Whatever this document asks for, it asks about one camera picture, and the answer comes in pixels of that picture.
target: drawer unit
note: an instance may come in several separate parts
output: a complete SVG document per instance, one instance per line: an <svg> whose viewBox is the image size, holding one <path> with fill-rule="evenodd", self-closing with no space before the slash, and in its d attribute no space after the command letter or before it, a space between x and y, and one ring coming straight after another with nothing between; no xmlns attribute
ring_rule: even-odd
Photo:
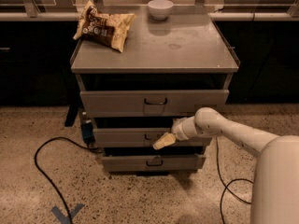
<svg viewBox="0 0 299 224"><path fill-rule="evenodd" d="M205 162L202 147L105 148L103 164L108 172L195 171Z"/></svg>
<svg viewBox="0 0 299 224"><path fill-rule="evenodd" d="M213 22L201 6L174 6L159 22L148 16L146 6L101 10L136 14L122 54L84 38L71 59L105 170L202 168L210 137L160 150L152 146L171 131L173 119L226 103L238 66Z"/></svg>
<svg viewBox="0 0 299 224"><path fill-rule="evenodd" d="M188 116L202 106L225 104L228 90L207 91L82 91L92 117Z"/></svg>

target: gray tabletop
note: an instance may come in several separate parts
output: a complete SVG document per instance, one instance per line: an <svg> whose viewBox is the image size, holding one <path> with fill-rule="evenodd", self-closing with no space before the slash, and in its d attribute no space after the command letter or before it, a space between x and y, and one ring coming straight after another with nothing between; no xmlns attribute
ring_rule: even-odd
<svg viewBox="0 0 299 224"><path fill-rule="evenodd" d="M123 53L90 39L81 41L74 73L233 73L236 61L201 6L174 6L154 20L147 6L102 7L107 13L135 13Z"/></svg>

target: open drawer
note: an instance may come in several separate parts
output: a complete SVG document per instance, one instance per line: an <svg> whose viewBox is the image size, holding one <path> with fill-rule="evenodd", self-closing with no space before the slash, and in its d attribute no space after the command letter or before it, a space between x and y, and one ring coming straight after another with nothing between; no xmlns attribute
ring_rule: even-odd
<svg viewBox="0 0 299 224"><path fill-rule="evenodd" d="M172 117L97 118L93 135L98 147L152 147L166 132ZM178 141L172 147L208 146L211 138L194 137Z"/></svg>
<svg viewBox="0 0 299 224"><path fill-rule="evenodd" d="M84 108L94 117L188 116L203 106L225 104L228 90L82 91Z"/></svg>
<svg viewBox="0 0 299 224"><path fill-rule="evenodd" d="M156 172L201 169L204 147L105 148L103 165L108 172Z"/></svg>

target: blue tape on floor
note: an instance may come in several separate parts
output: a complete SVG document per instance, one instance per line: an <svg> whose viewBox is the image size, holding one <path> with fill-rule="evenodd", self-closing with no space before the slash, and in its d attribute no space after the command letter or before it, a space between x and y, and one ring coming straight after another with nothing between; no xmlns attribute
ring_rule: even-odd
<svg viewBox="0 0 299 224"><path fill-rule="evenodd" d="M75 215L83 208L84 204L82 203L79 203L77 204L77 206L71 210L71 217L72 219L75 217ZM59 219L59 221L62 223L62 224L69 224L69 218L68 216L65 216L61 210L59 210L59 208L55 205L53 208L52 208L52 213L57 217L57 219Z"/></svg>

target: drawer front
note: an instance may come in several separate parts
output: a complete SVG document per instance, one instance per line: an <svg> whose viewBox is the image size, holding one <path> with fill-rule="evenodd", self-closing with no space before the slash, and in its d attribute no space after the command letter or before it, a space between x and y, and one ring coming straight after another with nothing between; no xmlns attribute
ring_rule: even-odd
<svg viewBox="0 0 299 224"><path fill-rule="evenodd" d="M153 144L170 129L93 129L98 147L152 147ZM192 138L179 141L172 147L208 146L211 138Z"/></svg>
<svg viewBox="0 0 299 224"><path fill-rule="evenodd" d="M198 170L204 165L206 156L199 154L177 156L125 156L103 157L108 172L150 172Z"/></svg>
<svg viewBox="0 0 299 224"><path fill-rule="evenodd" d="M221 107L228 90L82 91L89 117L189 116L203 106Z"/></svg>

